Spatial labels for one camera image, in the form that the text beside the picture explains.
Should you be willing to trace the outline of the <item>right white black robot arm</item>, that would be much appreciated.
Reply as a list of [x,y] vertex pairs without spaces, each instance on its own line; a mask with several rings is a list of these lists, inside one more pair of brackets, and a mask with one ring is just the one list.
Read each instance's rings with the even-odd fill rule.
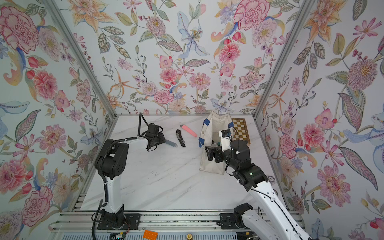
[[206,146],[209,161],[225,163],[234,171],[232,176],[256,200],[269,221],[244,203],[234,209],[235,224],[248,228],[262,240],[309,240],[311,236],[295,221],[277,197],[263,170],[252,162],[247,142],[222,140],[220,146]]

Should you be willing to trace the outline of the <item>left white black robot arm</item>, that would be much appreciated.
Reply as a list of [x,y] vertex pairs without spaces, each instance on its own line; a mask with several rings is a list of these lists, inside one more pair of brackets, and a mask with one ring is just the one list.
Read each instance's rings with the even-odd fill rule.
[[166,139],[163,128],[153,123],[148,130],[138,136],[119,140],[105,141],[95,162],[95,169],[103,181],[104,199],[99,203],[101,221],[113,229],[126,225],[124,204],[121,196],[121,175],[123,174],[130,148],[130,143],[143,142],[145,150],[155,150]]

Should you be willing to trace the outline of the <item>white canvas cartoon pouch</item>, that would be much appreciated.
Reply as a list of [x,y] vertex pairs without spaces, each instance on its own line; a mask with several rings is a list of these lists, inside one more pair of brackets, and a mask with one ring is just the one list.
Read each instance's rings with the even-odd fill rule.
[[227,130],[232,122],[230,114],[219,115],[213,111],[204,119],[199,137],[199,147],[203,149],[200,171],[224,175],[225,164],[223,162],[216,164],[214,161],[209,161],[204,147],[219,145],[221,142],[219,131]]

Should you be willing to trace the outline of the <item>grey blue utility knife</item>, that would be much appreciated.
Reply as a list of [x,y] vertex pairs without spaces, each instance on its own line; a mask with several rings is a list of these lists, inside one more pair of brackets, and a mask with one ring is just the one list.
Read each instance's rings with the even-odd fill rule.
[[178,145],[177,145],[176,143],[174,143],[174,142],[172,142],[172,141],[169,141],[169,140],[165,140],[165,143],[166,143],[167,145],[171,146],[171,147],[175,147],[175,148],[178,147]]

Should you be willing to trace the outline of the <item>small yellow black knife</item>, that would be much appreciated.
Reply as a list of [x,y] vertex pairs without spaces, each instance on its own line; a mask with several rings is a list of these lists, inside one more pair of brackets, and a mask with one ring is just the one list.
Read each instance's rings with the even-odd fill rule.
[[184,139],[183,139],[183,137],[182,137],[182,133],[181,133],[181,131],[180,131],[179,129],[176,130],[176,136],[177,136],[177,139],[178,139],[180,145],[181,145],[183,148],[185,148],[185,147],[186,147],[186,145],[185,145],[185,141],[184,141]]

